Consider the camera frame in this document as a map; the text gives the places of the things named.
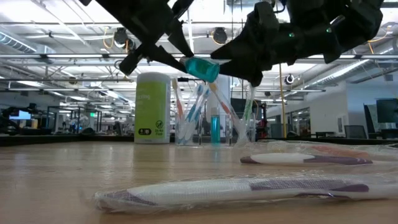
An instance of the ceiling light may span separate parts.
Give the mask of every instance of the ceiling light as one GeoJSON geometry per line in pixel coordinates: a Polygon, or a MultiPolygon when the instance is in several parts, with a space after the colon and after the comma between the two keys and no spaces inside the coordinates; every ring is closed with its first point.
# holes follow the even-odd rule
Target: ceiling light
{"type": "Polygon", "coordinates": [[[54,91],[51,91],[50,93],[52,93],[54,95],[57,95],[57,96],[65,96],[65,95],[62,95],[61,93],[57,93],[57,92],[54,92],[54,91]]]}
{"type": "Polygon", "coordinates": [[[282,102],[282,100],[272,100],[272,99],[265,99],[265,100],[261,100],[261,101],[264,101],[264,102],[274,102],[274,101],[282,102]]]}
{"type": "Polygon", "coordinates": [[[125,58],[127,54],[110,54],[109,57],[111,58],[125,58]]]}
{"type": "Polygon", "coordinates": [[[105,94],[107,94],[108,96],[113,97],[113,98],[119,98],[119,95],[117,93],[115,93],[114,91],[107,91],[107,92],[105,92],[105,94]]]}
{"type": "Polygon", "coordinates": [[[36,88],[10,88],[9,91],[40,91],[40,89],[36,88]]]}
{"type": "Polygon", "coordinates": [[[75,91],[74,89],[44,89],[44,91],[75,91]]]}
{"type": "Polygon", "coordinates": [[[324,92],[326,90],[295,90],[293,94],[296,93],[317,93],[317,92],[324,92]]]}
{"type": "Polygon", "coordinates": [[[90,88],[87,88],[87,89],[78,89],[78,91],[106,91],[106,90],[108,90],[108,89],[101,89],[101,88],[94,88],[94,89],[90,89],[90,88]]]}
{"type": "Polygon", "coordinates": [[[37,54],[3,54],[2,58],[41,58],[37,54]]]}
{"type": "Polygon", "coordinates": [[[34,87],[42,87],[43,85],[38,83],[38,82],[32,82],[32,81],[18,81],[18,83],[24,84],[24,85],[29,85],[29,86],[34,86],[34,87]]]}
{"type": "Polygon", "coordinates": [[[109,51],[106,49],[100,49],[101,51],[105,51],[107,54],[109,54],[109,51]]]}
{"type": "Polygon", "coordinates": [[[74,99],[74,100],[80,100],[80,101],[86,101],[89,100],[85,97],[81,97],[81,96],[71,96],[70,98],[74,99]]]}

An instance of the chair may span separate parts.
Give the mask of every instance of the chair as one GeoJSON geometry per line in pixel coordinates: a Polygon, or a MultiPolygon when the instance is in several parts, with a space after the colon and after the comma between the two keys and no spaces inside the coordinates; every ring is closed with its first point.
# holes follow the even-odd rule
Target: chair
{"type": "Polygon", "coordinates": [[[367,139],[365,128],[362,125],[344,125],[346,138],[367,139]]]}

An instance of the cable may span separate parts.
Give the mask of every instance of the cable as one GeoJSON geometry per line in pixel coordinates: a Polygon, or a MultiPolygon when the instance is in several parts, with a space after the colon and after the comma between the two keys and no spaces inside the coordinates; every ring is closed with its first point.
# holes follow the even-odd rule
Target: cable
{"type": "Polygon", "coordinates": [[[126,54],[129,53],[129,39],[126,40],[126,54]]]}
{"type": "Polygon", "coordinates": [[[379,39],[376,39],[376,40],[368,40],[368,43],[377,42],[377,41],[379,41],[379,40],[382,40],[382,39],[386,38],[386,37],[387,37],[387,35],[388,35],[388,30],[389,30],[389,28],[387,28],[387,30],[386,30],[386,34],[384,34],[384,37],[381,37],[381,38],[379,38],[379,39]]]}
{"type": "MultiPolygon", "coordinates": [[[[107,28],[107,27],[105,27],[104,36],[106,36],[106,31],[108,31],[108,28],[107,28]]],[[[113,42],[114,42],[114,32],[113,32],[113,35],[112,35],[112,44],[111,44],[111,46],[108,46],[108,45],[106,44],[105,38],[103,39],[104,46],[105,46],[107,49],[111,49],[111,48],[113,47],[113,42]]]]}
{"type": "Polygon", "coordinates": [[[369,48],[371,49],[371,52],[372,52],[372,54],[374,54],[374,51],[373,51],[373,48],[372,48],[372,45],[371,45],[371,43],[370,43],[370,42],[368,42],[368,45],[369,45],[369,48]]]}

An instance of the toothbrush head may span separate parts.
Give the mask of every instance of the toothbrush head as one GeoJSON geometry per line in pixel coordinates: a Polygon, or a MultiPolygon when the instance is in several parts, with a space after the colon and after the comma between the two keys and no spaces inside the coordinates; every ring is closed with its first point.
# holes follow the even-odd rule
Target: toothbrush head
{"type": "Polygon", "coordinates": [[[207,89],[207,90],[206,90],[206,93],[205,93],[205,97],[208,97],[209,95],[210,95],[210,90],[207,89]]]}
{"type": "Polygon", "coordinates": [[[212,90],[213,93],[217,92],[217,85],[214,83],[209,84],[210,89],[212,90]]]}
{"type": "Polygon", "coordinates": [[[198,86],[198,96],[201,96],[203,94],[203,86],[199,85],[198,86]]]}
{"type": "Polygon", "coordinates": [[[173,78],[172,86],[173,86],[173,89],[174,89],[174,90],[177,90],[178,83],[177,83],[177,79],[176,79],[176,78],[173,78]]]}

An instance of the computer monitor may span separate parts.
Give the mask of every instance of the computer monitor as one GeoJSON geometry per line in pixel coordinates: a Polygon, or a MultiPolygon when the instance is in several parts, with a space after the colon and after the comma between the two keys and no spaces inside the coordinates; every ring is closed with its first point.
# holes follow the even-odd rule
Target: computer monitor
{"type": "Polygon", "coordinates": [[[28,120],[32,119],[32,115],[25,111],[18,111],[18,116],[10,116],[9,119],[11,120],[28,120]]]}
{"type": "MultiPolygon", "coordinates": [[[[257,120],[262,119],[262,108],[261,108],[261,100],[256,100],[257,104],[259,105],[259,112],[257,113],[257,104],[253,102],[252,105],[252,113],[257,114],[257,120]]],[[[236,115],[239,118],[243,117],[244,109],[246,107],[246,99],[237,99],[231,98],[231,106],[234,108],[236,115]]]]}
{"type": "Polygon", "coordinates": [[[378,123],[398,123],[398,99],[377,100],[378,123]]]}
{"type": "Polygon", "coordinates": [[[246,106],[246,99],[231,98],[231,106],[234,108],[236,115],[242,118],[246,106]]]}

